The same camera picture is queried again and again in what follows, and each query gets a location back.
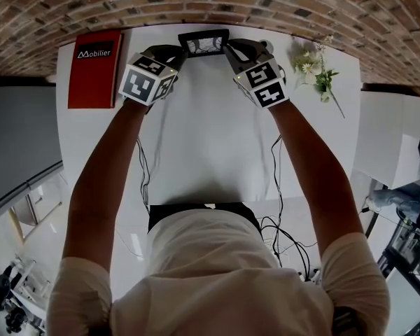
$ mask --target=gray panel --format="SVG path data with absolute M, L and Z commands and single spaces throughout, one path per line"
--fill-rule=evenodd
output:
M 0 199 L 61 160 L 55 87 L 0 87 Z

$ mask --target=white wall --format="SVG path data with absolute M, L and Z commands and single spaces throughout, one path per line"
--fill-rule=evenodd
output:
M 404 98 L 403 133 L 420 139 L 420 97 Z
M 398 270 L 387 277 L 391 317 L 386 336 L 402 336 L 420 322 L 420 296 Z
M 362 92 L 354 167 L 389 188 L 420 179 L 420 98 Z
M 387 186 L 392 185 L 400 153 L 402 121 L 401 94 L 362 92 L 353 168 Z

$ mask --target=floor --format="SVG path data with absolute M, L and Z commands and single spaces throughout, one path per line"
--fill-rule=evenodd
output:
M 353 171 L 351 186 L 357 210 L 363 207 L 364 199 L 369 194 L 371 179 Z M 50 184 L 50 193 L 58 193 L 61 205 L 47 216 L 43 222 L 25 239 L 24 244 L 18 238 L 15 227 L 7 214 L 0 217 L 0 272 L 19 255 L 23 260 L 35 260 L 35 273 L 39 278 L 53 284 L 58 265 L 61 260 L 64 238 L 67 231 L 67 213 L 70 192 L 62 174 L 56 176 Z M 277 219 L 278 200 L 251 202 L 246 205 L 253 210 L 257 218 L 273 216 Z M 371 213 L 361 214 L 364 229 L 372 217 Z M 285 199 L 283 201 L 282 227 L 295 240 L 306 246 L 312 245 L 315 235 L 311 224 L 311 216 L 307 201 L 303 197 Z M 265 231 L 265 243 L 270 244 L 271 234 Z M 111 289 L 113 299 L 123 296 L 144 275 L 145 262 L 143 258 L 146 243 L 146 225 L 137 225 L 130 220 L 117 220 L 115 241 L 113 247 L 113 262 L 111 267 Z M 292 243 L 280 238 L 280 251 L 288 248 L 282 254 L 284 267 L 292 267 L 303 271 L 301 258 Z M 306 248 L 311 268 L 320 266 L 319 252 L 316 246 Z

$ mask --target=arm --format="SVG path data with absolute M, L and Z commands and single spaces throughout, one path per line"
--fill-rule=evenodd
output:
M 307 198 L 322 256 L 342 235 L 363 232 L 349 180 L 331 150 L 290 101 L 269 110 Z
M 126 101 L 93 150 L 71 195 L 63 258 L 84 258 L 110 270 L 115 220 L 147 110 Z

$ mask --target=flower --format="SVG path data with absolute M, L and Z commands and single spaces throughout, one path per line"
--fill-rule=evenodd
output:
M 322 73 L 322 68 L 318 64 L 303 64 L 302 71 L 305 74 L 305 83 L 315 85 L 316 76 Z
M 323 103 L 327 103 L 328 101 L 330 101 L 330 97 L 331 97 L 331 94 L 329 93 L 329 91 L 325 91 L 325 92 L 321 95 L 321 102 L 323 102 Z

